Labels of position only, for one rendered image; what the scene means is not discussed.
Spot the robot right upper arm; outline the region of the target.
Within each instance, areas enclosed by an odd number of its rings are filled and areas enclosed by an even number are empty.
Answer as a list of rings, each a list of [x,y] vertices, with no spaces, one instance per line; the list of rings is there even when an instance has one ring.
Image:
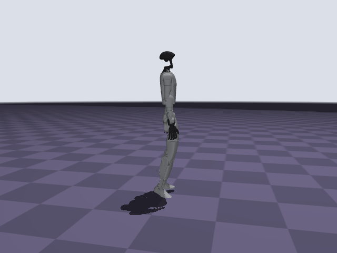
[[[172,90],[172,74],[165,73],[163,74],[163,82],[164,82],[164,100],[170,95]]]

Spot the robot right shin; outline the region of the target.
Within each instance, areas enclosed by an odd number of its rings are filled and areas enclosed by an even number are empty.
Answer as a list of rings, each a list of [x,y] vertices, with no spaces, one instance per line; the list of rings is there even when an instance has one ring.
[[[159,186],[158,189],[162,191],[162,189],[164,190],[164,187],[167,179],[170,175],[171,169],[172,169],[172,165],[173,165],[173,160],[171,161],[171,163],[169,164],[168,158],[167,156],[163,156],[161,158],[161,164],[160,164],[160,182],[159,182]]]

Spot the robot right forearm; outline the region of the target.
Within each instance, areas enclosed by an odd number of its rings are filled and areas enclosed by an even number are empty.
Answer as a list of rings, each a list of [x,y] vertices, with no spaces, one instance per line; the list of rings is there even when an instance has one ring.
[[[174,123],[174,114],[173,114],[173,100],[174,98],[169,95],[167,98],[166,98],[166,117],[167,119],[169,119],[170,121],[170,124],[173,124]]]

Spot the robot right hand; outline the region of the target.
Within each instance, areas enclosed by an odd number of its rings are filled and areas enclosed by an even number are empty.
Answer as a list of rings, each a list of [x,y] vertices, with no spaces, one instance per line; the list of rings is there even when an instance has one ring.
[[[176,128],[176,126],[174,126],[175,125],[175,121],[174,121],[174,123],[173,124],[170,124],[170,121],[169,121],[169,119],[167,120],[167,122],[168,122],[168,125],[170,126],[169,127],[169,130],[168,130],[168,132],[169,132],[169,138],[168,138],[168,140],[170,139],[170,140],[174,140],[174,139],[176,139],[177,138],[177,133],[179,134],[179,131],[178,131],[178,129]],[[177,132],[177,133],[176,133]]]

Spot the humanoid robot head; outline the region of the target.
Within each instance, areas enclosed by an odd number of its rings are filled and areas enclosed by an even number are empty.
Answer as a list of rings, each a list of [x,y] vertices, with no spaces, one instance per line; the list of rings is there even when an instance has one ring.
[[[174,56],[175,56],[175,54],[172,53],[172,52],[169,52],[169,51],[165,51],[165,52],[161,53],[160,60],[164,60],[165,62],[170,61],[170,64],[171,64],[170,66],[165,66],[163,72],[166,72],[167,70],[170,70],[170,69],[173,68],[172,58]]]

